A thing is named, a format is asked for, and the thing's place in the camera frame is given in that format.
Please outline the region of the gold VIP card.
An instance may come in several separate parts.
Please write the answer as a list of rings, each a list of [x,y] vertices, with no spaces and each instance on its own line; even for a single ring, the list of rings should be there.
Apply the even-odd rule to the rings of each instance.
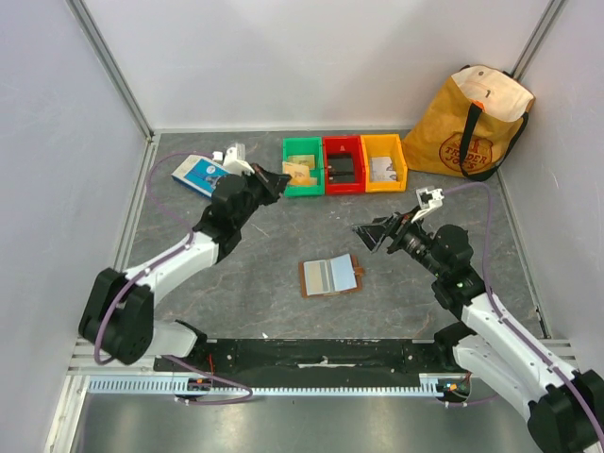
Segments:
[[[283,161],[282,171],[284,174],[289,174],[292,177],[289,185],[309,186],[311,184],[310,169],[305,165]]]

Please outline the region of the brown leather card holder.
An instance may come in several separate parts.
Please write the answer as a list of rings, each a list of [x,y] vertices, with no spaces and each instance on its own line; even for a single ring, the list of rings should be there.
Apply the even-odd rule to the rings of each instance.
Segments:
[[[350,294],[362,290],[365,271],[351,254],[298,263],[300,292],[304,298]]]

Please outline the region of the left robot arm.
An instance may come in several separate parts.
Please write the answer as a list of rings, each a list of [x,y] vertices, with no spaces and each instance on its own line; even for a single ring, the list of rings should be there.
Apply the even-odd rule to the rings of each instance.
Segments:
[[[182,321],[156,320],[155,307],[186,280],[225,259],[254,212],[276,203],[290,180],[257,163],[239,175],[222,176],[199,222],[180,242],[125,271],[101,271],[78,326],[93,346],[94,361],[131,365],[146,355],[173,356],[187,370],[203,367],[205,334]]]

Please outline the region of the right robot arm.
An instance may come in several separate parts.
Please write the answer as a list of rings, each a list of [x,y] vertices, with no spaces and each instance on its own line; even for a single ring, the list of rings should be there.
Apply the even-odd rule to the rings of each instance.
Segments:
[[[411,212],[374,219],[353,231],[372,252],[406,252],[434,275],[436,300],[456,323],[435,335],[432,359],[483,380],[525,420],[543,452],[585,452],[603,444],[603,379],[581,372],[538,341],[504,307],[471,264],[468,233],[444,225],[424,231]]]

